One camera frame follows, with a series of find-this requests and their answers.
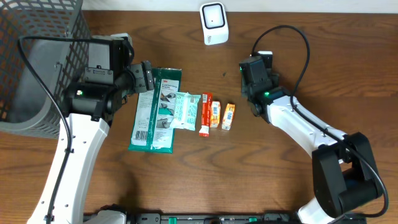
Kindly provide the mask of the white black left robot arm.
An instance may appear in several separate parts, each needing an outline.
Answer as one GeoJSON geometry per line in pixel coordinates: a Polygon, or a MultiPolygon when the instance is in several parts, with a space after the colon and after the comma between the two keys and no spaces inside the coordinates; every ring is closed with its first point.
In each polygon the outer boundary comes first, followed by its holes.
{"type": "Polygon", "coordinates": [[[149,61],[120,72],[86,68],[65,91],[65,119],[40,200],[29,223],[83,223],[88,187],[98,152],[123,99],[154,89],[149,61]]]}

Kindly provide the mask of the orange snack packet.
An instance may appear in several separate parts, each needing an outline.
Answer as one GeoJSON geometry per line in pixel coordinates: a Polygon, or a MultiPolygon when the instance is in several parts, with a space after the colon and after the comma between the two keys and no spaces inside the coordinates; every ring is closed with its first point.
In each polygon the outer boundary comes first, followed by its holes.
{"type": "Polygon", "coordinates": [[[224,129],[224,130],[230,130],[231,129],[231,125],[232,125],[232,122],[233,122],[235,109],[236,109],[236,105],[235,104],[228,103],[226,105],[226,108],[225,108],[225,111],[224,111],[223,120],[222,120],[222,124],[221,124],[221,128],[222,129],[224,129]]]}

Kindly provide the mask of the mint green wipes pack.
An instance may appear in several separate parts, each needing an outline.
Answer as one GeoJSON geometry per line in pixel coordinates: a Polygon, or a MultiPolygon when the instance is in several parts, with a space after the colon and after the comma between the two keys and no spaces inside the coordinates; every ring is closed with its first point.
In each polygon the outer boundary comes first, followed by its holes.
{"type": "Polygon", "coordinates": [[[195,130],[198,103],[201,99],[200,95],[192,95],[188,92],[176,93],[174,117],[170,124],[173,129],[195,130]]]}

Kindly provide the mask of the red stick packet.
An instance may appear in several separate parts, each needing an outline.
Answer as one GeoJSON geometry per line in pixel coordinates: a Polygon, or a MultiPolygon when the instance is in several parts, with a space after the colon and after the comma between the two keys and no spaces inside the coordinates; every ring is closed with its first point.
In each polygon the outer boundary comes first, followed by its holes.
{"type": "Polygon", "coordinates": [[[208,92],[202,94],[203,103],[201,111],[201,128],[199,130],[199,136],[208,137],[210,133],[210,118],[211,118],[211,104],[213,95],[208,92]]]}

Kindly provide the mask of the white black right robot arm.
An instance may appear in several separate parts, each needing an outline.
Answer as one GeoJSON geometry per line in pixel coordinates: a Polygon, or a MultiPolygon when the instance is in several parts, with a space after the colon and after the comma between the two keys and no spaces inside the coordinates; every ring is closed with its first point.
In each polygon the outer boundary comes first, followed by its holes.
{"type": "Polygon", "coordinates": [[[250,85],[252,112],[283,130],[312,158],[314,198],[297,211],[301,223],[339,223],[350,211],[389,197],[369,139],[362,133],[346,134],[306,110],[282,88],[250,85]]]}

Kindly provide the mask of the orange tissue packet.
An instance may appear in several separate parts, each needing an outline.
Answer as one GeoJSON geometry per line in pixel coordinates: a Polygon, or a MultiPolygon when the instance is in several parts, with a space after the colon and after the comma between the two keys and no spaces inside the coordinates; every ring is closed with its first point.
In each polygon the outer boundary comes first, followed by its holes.
{"type": "Polygon", "coordinates": [[[210,116],[210,127],[211,128],[217,128],[219,126],[220,111],[221,111],[221,103],[219,101],[212,101],[211,116],[210,116]]]}

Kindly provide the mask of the white green package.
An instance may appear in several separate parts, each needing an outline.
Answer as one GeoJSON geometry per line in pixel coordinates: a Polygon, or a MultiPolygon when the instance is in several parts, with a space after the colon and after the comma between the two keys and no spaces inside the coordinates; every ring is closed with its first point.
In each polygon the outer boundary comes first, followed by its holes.
{"type": "Polygon", "coordinates": [[[173,153],[176,93],[180,90],[181,69],[155,68],[154,89],[138,96],[131,134],[130,151],[173,153]]]}

